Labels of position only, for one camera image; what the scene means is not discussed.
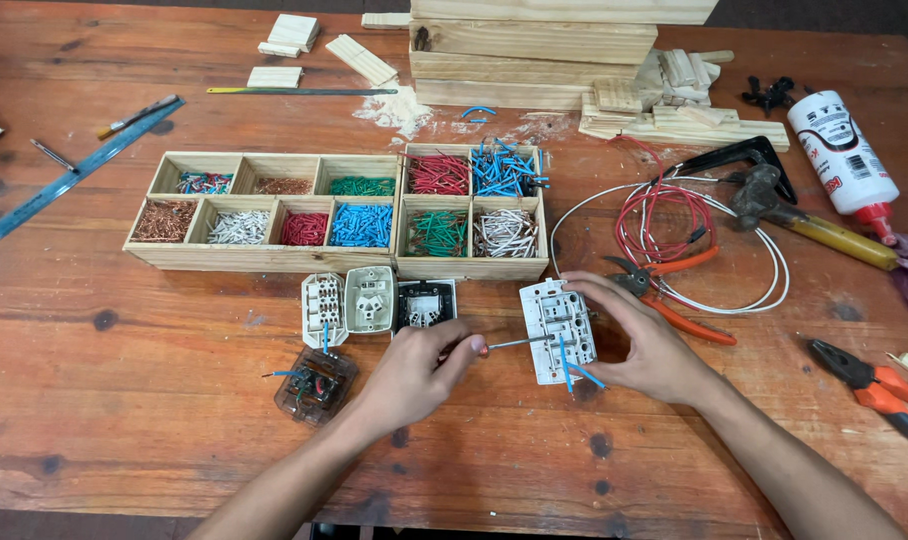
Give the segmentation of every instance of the red wire piece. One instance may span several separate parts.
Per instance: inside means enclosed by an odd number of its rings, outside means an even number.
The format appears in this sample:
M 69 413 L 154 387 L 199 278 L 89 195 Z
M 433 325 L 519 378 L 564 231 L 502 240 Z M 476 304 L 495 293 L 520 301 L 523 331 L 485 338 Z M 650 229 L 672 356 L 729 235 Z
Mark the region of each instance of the red wire piece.
M 409 186 L 418 195 L 466 195 L 470 167 L 465 157 L 453 155 L 410 155 Z
M 716 245 L 717 238 L 714 231 L 714 222 L 710 217 L 710 206 L 707 205 L 707 202 L 704 202 L 703 197 L 672 185 L 664 185 L 664 163 L 660 160 L 660 156 L 657 155 L 657 153 L 654 153 L 646 144 L 631 136 L 618 135 L 607 142 L 609 143 L 618 139 L 631 141 L 640 146 L 653 157 L 653 160 L 657 163 L 659 169 L 657 180 L 653 183 L 652 188 L 650 190 L 642 189 L 629 197 L 628 200 L 624 202 L 624 207 L 621 208 L 620 215 L 617 216 L 617 225 L 615 227 L 617 245 L 621 248 L 621 251 L 627 255 L 628 259 L 637 264 L 638 261 L 634 252 L 638 252 L 640 255 L 650 257 L 658 263 L 675 261 L 680 259 L 687 252 L 688 248 L 704 234 L 710 234 L 711 247 Z M 647 203 L 646 215 L 644 215 L 640 224 L 640 230 L 637 234 L 634 234 L 627 228 L 626 221 L 628 215 L 633 214 L 635 210 L 637 210 L 638 215 L 641 215 L 639 208 L 644 202 Z M 687 240 L 682 242 L 662 243 L 653 239 L 651 236 L 651 220 L 654 215 L 654 207 L 658 202 L 687 206 L 691 213 L 692 221 L 691 233 L 688 235 Z
M 285 246 L 320 246 L 327 233 L 327 214 L 293 213 L 287 210 L 287 220 L 281 233 Z

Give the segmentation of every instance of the white wire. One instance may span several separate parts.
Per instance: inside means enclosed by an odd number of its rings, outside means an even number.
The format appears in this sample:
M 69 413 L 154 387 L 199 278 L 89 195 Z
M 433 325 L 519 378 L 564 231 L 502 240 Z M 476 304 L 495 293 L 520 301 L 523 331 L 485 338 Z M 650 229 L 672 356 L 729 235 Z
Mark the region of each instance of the white wire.
M 717 182 L 717 180 L 715 178 L 698 178 L 698 177 L 692 177 L 692 176 L 673 176 L 673 177 L 664 178 L 664 181 L 667 181 L 667 180 L 672 180 L 672 181 L 673 180 L 696 180 L 696 181 L 701 181 L 701 182 L 714 182 L 714 183 Z M 569 215 L 573 214 L 580 207 L 586 205 L 587 203 L 593 201 L 594 199 L 597 199 L 598 197 L 602 197 L 602 196 L 606 195 L 607 193 L 612 193 L 617 190 L 625 190 L 627 188 L 636 188 L 630 194 L 630 196 L 633 196 L 638 191 L 642 190 L 644 187 L 647 187 L 648 191 L 650 191 L 653 188 L 653 186 L 651 185 L 651 183 L 649 181 L 643 181 L 643 182 L 639 182 L 639 183 L 628 183 L 625 185 L 618 185 L 617 187 L 612 187 L 611 189 L 606 189 L 604 191 L 601 191 L 600 193 L 597 193 L 596 195 L 592 195 L 591 197 L 584 199 L 581 202 L 578 202 L 573 208 L 568 210 L 568 212 L 565 215 L 562 215 L 560 217 L 560 219 L 557 221 L 557 224 L 554 226 L 554 229 L 551 230 L 551 246 L 550 246 L 551 259 L 554 262 L 554 270 L 557 273 L 557 276 L 560 275 L 560 269 L 557 267 L 557 259 L 554 254 L 554 235 L 556 234 L 557 229 L 560 228 L 560 224 L 563 223 L 564 220 L 567 219 L 567 217 Z M 677 189 L 683 190 L 687 193 L 700 197 L 701 199 L 703 199 L 704 202 L 711 205 L 713 208 L 715 208 L 727 215 L 732 215 L 734 217 L 737 217 L 736 213 L 733 210 L 731 210 L 730 208 L 723 205 L 722 203 L 720 203 L 719 201 L 717 201 L 716 199 L 712 198 L 709 195 L 704 195 L 702 193 L 698 193 L 697 191 L 692 191 L 692 190 L 686 189 L 684 187 L 678 187 Z M 647 239 L 651 240 L 651 242 L 653 242 L 653 236 L 651 235 L 651 233 L 649 231 L 645 232 L 643 230 L 643 223 L 645 222 L 644 218 L 646 217 L 646 215 L 647 215 L 647 203 L 645 201 L 641 204 L 641 224 L 642 224 L 641 230 L 640 230 L 641 246 L 645 246 L 644 238 L 647 238 Z M 767 292 L 759 300 L 754 301 L 753 303 L 750 303 L 749 305 L 745 305 L 744 307 L 736 307 L 736 308 L 714 307 L 711 305 L 706 305 L 704 303 L 700 303 L 695 300 L 691 300 L 691 299 L 687 298 L 686 296 L 683 296 L 682 294 L 677 292 L 676 289 L 674 289 L 673 287 L 668 285 L 663 277 L 658 279 L 658 281 L 661 285 L 660 292 L 662 294 L 664 294 L 665 296 L 674 298 L 675 300 L 678 300 L 680 302 L 688 303 L 688 305 L 693 306 L 703 312 L 717 313 L 717 314 L 721 314 L 721 315 L 738 315 L 738 314 L 742 314 L 742 313 L 765 312 L 767 310 L 770 310 L 770 309 L 773 309 L 773 308 L 779 306 L 784 301 L 784 299 L 787 298 L 787 291 L 790 289 L 790 285 L 791 285 L 790 270 L 787 267 L 787 262 L 784 260 L 783 253 L 781 253 L 780 250 L 777 248 L 777 245 L 774 243 L 773 239 L 771 239 L 771 237 L 768 236 L 766 232 L 761 230 L 760 227 L 758 227 L 755 230 L 755 232 L 760 237 L 760 240 L 764 243 L 764 247 L 767 248 L 767 251 L 771 255 L 771 260 L 773 262 L 773 280 L 771 282 L 771 286 L 770 286 L 770 288 L 768 288 Z M 623 229 L 623 224 L 622 224 L 621 229 L 618 230 L 618 234 L 620 234 L 620 235 L 626 234 L 626 231 Z M 777 284 L 780 282 L 780 267 L 781 266 L 783 266 L 783 268 L 784 268 L 783 292 L 781 292 L 780 298 L 778 298 L 774 302 L 768 303 L 767 305 L 762 305 L 768 298 L 771 297 L 771 295 L 773 294 L 773 291 L 777 289 Z

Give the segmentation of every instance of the glue bottle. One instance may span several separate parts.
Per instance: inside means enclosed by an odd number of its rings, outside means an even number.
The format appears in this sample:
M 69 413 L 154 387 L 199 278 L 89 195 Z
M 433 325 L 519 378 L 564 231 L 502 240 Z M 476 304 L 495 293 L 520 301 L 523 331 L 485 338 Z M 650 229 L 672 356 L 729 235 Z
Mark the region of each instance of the glue bottle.
M 870 225 L 885 245 L 897 243 L 888 218 L 900 195 L 837 92 L 798 101 L 787 113 L 830 201 L 841 215 Z

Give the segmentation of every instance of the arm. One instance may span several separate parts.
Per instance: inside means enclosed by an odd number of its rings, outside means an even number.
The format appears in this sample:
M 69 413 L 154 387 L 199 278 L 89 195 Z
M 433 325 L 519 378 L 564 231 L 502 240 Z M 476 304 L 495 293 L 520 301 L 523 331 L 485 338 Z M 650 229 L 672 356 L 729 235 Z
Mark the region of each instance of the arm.
M 455 344 L 439 364 L 441 352 Z M 190 540 L 289 540 L 347 465 L 381 437 L 436 411 L 483 347 L 484 338 L 470 335 L 458 320 L 402 328 L 360 396 L 300 449 L 245 485 Z
M 630 336 L 627 361 L 584 367 L 604 381 L 693 407 L 711 424 L 798 539 L 906 538 L 864 490 L 703 362 L 659 313 L 609 279 L 567 272 L 564 290 L 583 293 Z

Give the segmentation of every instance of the pliers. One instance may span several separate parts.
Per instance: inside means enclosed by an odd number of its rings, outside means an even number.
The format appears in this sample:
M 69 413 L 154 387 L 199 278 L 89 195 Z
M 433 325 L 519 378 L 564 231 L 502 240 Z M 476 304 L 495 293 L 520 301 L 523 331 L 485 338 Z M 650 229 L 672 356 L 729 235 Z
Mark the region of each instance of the pliers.
M 686 332 L 693 337 L 706 339 L 707 341 L 713 341 L 714 343 L 720 343 L 721 345 L 737 345 L 737 339 L 734 336 L 684 318 L 673 309 L 667 307 L 660 298 L 651 293 L 652 277 L 693 268 L 694 266 L 709 260 L 716 255 L 718 251 L 721 251 L 719 246 L 711 246 L 707 251 L 695 254 L 694 256 L 689 256 L 683 260 L 676 260 L 673 262 L 649 262 L 641 266 L 637 266 L 633 262 L 619 256 L 605 256 L 604 260 L 620 264 L 628 271 L 627 274 L 612 274 L 607 276 L 609 280 L 618 286 L 627 289 L 631 294 L 640 299 L 641 302 L 657 310 L 658 313 L 667 319 L 667 322 L 671 323 L 672 327 L 682 332 Z
M 908 438 L 908 408 L 904 406 L 908 382 L 893 368 L 873 367 L 820 339 L 812 339 L 807 347 L 820 365 L 853 388 L 858 403 L 883 414 Z

